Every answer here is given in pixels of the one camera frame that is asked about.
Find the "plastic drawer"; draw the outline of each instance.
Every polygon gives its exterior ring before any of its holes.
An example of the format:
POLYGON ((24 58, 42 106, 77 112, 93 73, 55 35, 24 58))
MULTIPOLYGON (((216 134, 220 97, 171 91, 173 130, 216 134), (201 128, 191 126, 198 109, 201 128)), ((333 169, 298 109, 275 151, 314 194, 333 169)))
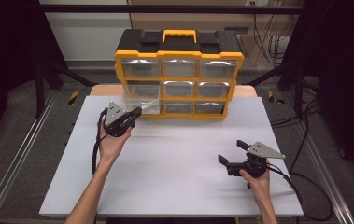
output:
POLYGON ((162 59, 163 77, 195 77, 197 60, 194 59, 162 59))
POLYGON ((121 64, 128 78, 160 76, 158 59, 122 59, 121 64))
POLYGON ((164 112, 170 114, 190 114, 193 109, 192 101, 164 101, 164 112))
POLYGON ((164 96, 192 97, 194 83, 191 81, 165 81, 163 82, 164 96))
POLYGON ((127 85, 122 100, 129 111, 151 103, 151 106, 143 111, 143 114, 160 114, 159 92, 159 85, 127 85))
POLYGON ((237 61, 201 60, 199 77, 230 79, 236 66, 237 61))
POLYGON ((194 111, 197 114, 222 114, 225 102, 195 102, 194 111))
POLYGON ((229 89, 229 82, 199 82, 197 83, 197 96, 226 98, 229 89))

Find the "white table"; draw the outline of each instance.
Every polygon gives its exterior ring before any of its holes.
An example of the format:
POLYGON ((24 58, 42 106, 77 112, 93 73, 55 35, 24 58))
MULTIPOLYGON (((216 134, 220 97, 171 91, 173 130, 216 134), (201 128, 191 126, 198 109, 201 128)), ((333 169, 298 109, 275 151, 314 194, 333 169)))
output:
MULTIPOLYGON (((66 217, 91 177, 92 147, 101 111, 119 96, 88 96, 51 182, 40 214, 66 217)), ((218 154, 242 162, 236 146, 261 141, 279 151, 262 99, 235 97, 226 119, 143 119, 106 180, 98 215, 104 217, 251 217, 260 214, 242 177, 228 176, 218 154)), ((283 160, 270 160, 285 174, 283 160)), ((301 216, 288 183, 271 173, 278 216, 301 216)))

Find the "power cord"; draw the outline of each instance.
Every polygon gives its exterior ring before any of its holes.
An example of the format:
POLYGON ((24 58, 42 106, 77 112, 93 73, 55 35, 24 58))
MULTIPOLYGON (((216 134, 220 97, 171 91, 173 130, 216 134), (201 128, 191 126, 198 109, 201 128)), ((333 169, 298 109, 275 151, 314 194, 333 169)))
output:
MULTIPOLYGON (((289 172, 290 172, 290 175, 296 175, 296 176, 299 176, 303 179, 305 179, 306 181, 310 182, 313 186, 315 186, 317 189, 319 189, 319 191, 325 196, 327 202, 328 202, 328 205, 330 207, 329 209, 329 214, 325 217, 325 218, 318 218, 318 217, 311 217, 309 216, 308 214, 305 214, 304 213, 304 217, 307 217, 313 221, 318 221, 318 222, 323 222, 323 221, 327 221, 329 219, 331 219, 331 217, 333 216, 333 206, 332 206, 332 202, 331 202, 331 199, 329 198, 328 194, 322 189, 321 186, 319 186, 317 183, 315 183, 313 180, 311 180, 310 178, 304 176, 304 175, 301 175, 301 174, 298 174, 298 173, 295 173, 293 172, 293 168, 297 162, 297 159, 299 158, 299 155, 300 153, 302 152, 302 149, 303 149, 303 145, 304 145, 304 142, 305 142, 305 139, 307 137, 307 134, 308 134, 308 115, 309 114, 312 114, 312 113, 315 113, 316 111, 318 111, 317 109, 315 111, 310 111, 312 108, 314 108, 315 106, 317 106, 319 103, 316 100, 313 100, 311 101, 307 106, 306 106, 306 109, 304 111, 304 123, 305 123, 305 132, 304 132, 304 138, 301 142, 301 144, 299 145, 299 148, 298 148, 298 151, 293 159, 293 162, 292 162, 292 165, 289 169, 289 172)), ((291 116, 289 118, 286 118, 286 119, 282 119, 280 122, 281 123, 284 123, 284 122, 289 122, 293 119, 297 119, 297 116, 291 116)), ((271 167, 268 167, 269 170, 277 173, 277 174, 280 174, 283 176, 284 179, 287 180, 287 182, 290 184, 290 186, 292 187, 292 189, 295 191, 297 197, 298 197, 298 200, 299 202, 302 204, 303 202, 303 198, 302 198, 302 195, 300 194, 299 190, 293 185, 293 183, 291 182, 290 178, 287 176, 287 175, 284 175, 281 170, 279 168, 276 167, 276 169, 273 169, 271 167)), ((299 217, 296 217, 296 223, 299 223, 299 217)))

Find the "gray floor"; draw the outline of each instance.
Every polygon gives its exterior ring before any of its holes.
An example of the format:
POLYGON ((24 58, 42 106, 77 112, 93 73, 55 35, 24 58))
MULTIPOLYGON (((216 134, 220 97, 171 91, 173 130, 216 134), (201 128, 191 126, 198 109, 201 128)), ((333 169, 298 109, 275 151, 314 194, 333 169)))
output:
MULTIPOLYGON (((114 78, 110 78, 107 82, 112 81, 114 81, 114 78)), ((287 105, 269 102, 268 90, 263 86, 257 88, 257 93, 263 99, 269 119, 276 120, 289 117, 291 112, 287 105)), ((43 202, 44 193, 46 193, 58 162, 63 155, 65 144, 69 139, 69 133, 73 130, 73 123, 78 117, 84 97, 89 93, 90 88, 74 83, 67 83, 61 91, 58 91, 54 106, 25 159, 10 192, 0 207, 0 219, 30 219, 30 223, 36 222, 33 220, 51 220, 54 223, 61 221, 60 219, 42 217, 38 214, 38 211, 43 202), (76 102, 74 105, 67 105, 72 92, 75 90, 80 90, 76 102)), ((282 95, 279 92, 273 91, 273 94, 278 100, 282 100, 282 95)), ((304 99, 309 102, 315 97, 306 92, 304 99)), ((0 120, 0 182, 28 133, 34 121, 34 115, 35 84, 34 82, 27 82, 9 93, 7 111, 0 120)), ((290 167, 302 140, 301 135, 297 132, 297 126, 277 128, 274 129, 274 132, 281 151, 287 156, 287 167, 290 167)), ((324 117, 319 113, 309 117, 309 132, 354 217, 354 161, 340 157, 339 147, 333 140, 332 132, 330 132, 324 117)), ((306 153, 306 148, 300 155, 294 172, 306 175, 319 183, 318 175, 306 153)), ((325 217, 329 208, 324 196, 301 177, 292 176, 291 178, 304 198, 304 212, 311 217, 325 217)), ((281 218, 279 221, 281 223, 291 223, 295 219, 281 218)), ((314 223, 306 217, 301 217, 300 221, 302 223, 314 223)), ((256 223, 256 219, 243 218, 241 223, 256 223)), ((337 217, 333 215, 328 223, 338 223, 337 217)))

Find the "aluminum rail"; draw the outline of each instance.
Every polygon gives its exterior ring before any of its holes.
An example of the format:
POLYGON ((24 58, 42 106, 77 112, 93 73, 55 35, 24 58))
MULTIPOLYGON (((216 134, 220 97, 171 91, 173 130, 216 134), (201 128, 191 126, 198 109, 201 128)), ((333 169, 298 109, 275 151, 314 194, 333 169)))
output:
POLYGON ((25 9, 63 13, 201 13, 201 14, 284 14, 300 15, 316 12, 303 7, 240 7, 240 6, 170 6, 170 5, 24 5, 25 9))
MULTIPOLYGON (((282 97, 285 99, 288 107, 292 114, 294 113, 294 108, 292 105, 292 99, 290 94, 287 94, 285 91, 281 92, 282 97)), ((304 136, 306 127, 303 122, 298 123, 299 131, 302 137, 304 136)), ((331 199, 333 204, 333 211, 339 219, 340 223, 343 224, 354 224, 354 217, 351 215, 351 212, 348 209, 348 206, 343 199, 342 194, 340 193, 339 188, 333 180, 331 172, 326 166, 324 160, 319 155, 319 151, 314 144, 313 139, 310 136, 310 133, 307 133, 307 137, 305 140, 305 144, 307 146, 307 153, 310 157, 311 162, 313 163, 314 168, 319 175, 319 181, 321 181, 322 187, 327 192, 328 196, 331 199)))
POLYGON ((25 136, 19 150, 16 153, 16 156, 13 159, 13 162, 8 167, 1 183, 0 183, 0 207, 2 206, 5 198, 7 197, 8 192, 10 191, 14 180, 16 179, 24 161, 27 157, 32 145, 34 144, 39 131, 41 130, 43 123, 45 122, 52 105, 54 103, 54 99, 57 96, 57 91, 50 91, 48 99, 46 101, 46 107, 43 111, 42 115, 34 120, 34 123, 31 126, 30 131, 25 136))

